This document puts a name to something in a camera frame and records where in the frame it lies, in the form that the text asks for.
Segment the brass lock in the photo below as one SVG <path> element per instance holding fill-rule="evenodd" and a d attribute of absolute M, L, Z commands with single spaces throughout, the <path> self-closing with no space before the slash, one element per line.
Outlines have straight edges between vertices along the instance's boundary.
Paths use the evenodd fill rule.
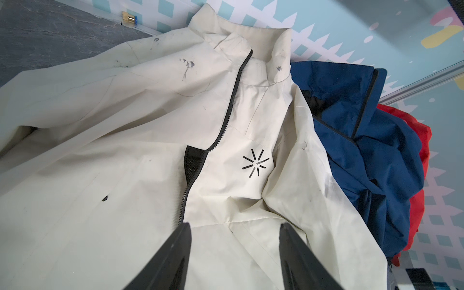
<path fill-rule="evenodd" d="M 122 12 L 122 19 L 126 22 L 137 24 L 137 16 L 130 15 L 129 13 L 125 11 Z"/>

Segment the white jacket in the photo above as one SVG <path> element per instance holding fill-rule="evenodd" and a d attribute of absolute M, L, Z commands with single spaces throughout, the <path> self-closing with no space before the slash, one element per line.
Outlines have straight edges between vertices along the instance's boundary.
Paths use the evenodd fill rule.
<path fill-rule="evenodd" d="M 206 4 L 188 28 L 3 86 L 0 289 L 121 289 L 180 220 L 186 290 L 283 289 L 285 221 L 346 290 L 386 289 L 291 80 L 290 42 Z"/>

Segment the gray countertop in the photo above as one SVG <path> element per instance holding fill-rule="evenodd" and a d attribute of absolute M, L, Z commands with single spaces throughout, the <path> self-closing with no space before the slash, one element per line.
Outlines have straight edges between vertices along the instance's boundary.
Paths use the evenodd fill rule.
<path fill-rule="evenodd" d="M 54 0 L 5 0 L 0 9 L 0 86 L 21 71 L 90 58 L 150 36 Z"/>

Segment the black zipper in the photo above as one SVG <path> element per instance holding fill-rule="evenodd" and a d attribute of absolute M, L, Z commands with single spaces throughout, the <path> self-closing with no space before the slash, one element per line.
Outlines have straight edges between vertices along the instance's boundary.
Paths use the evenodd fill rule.
<path fill-rule="evenodd" d="M 358 119 L 356 120 L 356 125 L 354 126 L 353 134 L 351 135 L 351 139 L 354 139 L 356 133 L 358 132 L 359 124 L 361 123 L 362 116 L 364 115 L 364 110 L 366 109 L 367 101 L 371 97 L 372 89 L 374 88 L 375 81 L 377 81 L 377 77 L 379 76 L 379 72 L 374 70 L 372 73 L 371 83 L 369 84 L 369 88 L 367 89 L 367 94 L 364 100 L 362 101 L 361 111 L 359 112 Z"/>
<path fill-rule="evenodd" d="M 197 167 L 197 169 L 195 171 L 195 174 L 190 178 L 189 182 L 187 183 L 187 187 L 185 188 L 184 194 L 182 196 L 182 200 L 180 202 L 179 224 L 184 222 L 185 206 L 187 204 L 188 193 L 189 193 L 190 189 L 192 188 L 193 183 L 195 182 L 195 180 L 200 175 L 201 169 L 203 168 L 203 165 L 205 164 L 206 157 L 208 156 L 208 152 L 210 152 L 214 148 L 216 148 L 216 146 L 219 144 L 219 141 L 221 141 L 222 136 L 224 135 L 224 133 L 226 131 L 227 125 L 229 124 L 229 120 L 231 118 L 233 103 L 234 103 L 234 100 L 235 100 L 235 96 L 237 94 L 238 84 L 240 83 L 240 77 L 242 76 L 243 69 L 245 68 L 246 64 L 250 60 L 252 54 L 253 54 L 253 50 L 250 51 L 250 53 L 248 54 L 248 56 L 245 58 L 242 65 L 238 69 L 237 78 L 235 79 L 235 84 L 234 84 L 234 87 L 233 87 L 231 99 L 229 101 L 229 106 L 227 107 L 226 116 L 224 117 L 224 121 L 222 122 L 221 131 L 219 132 L 218 137 L 216 138 L 214 143 L 208 149 L 204 150 L 204 152 L 203 152 L 203 154 L 201 156 L 200 162 L 198 164 L 198 167 Z"/>

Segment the navy blue jacket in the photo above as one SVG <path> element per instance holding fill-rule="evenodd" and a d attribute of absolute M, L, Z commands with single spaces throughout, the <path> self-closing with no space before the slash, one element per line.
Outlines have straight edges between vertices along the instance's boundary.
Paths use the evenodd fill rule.
<path fill-rule="evenodd" d="M 409 199 L 424 186 L 424 171 L 416 133 L 377 109 L 387 71 L 305 61 L 292 63 L 290 72 L 311 109 L 335 180 L 392 258 L 407 245 Z"/>

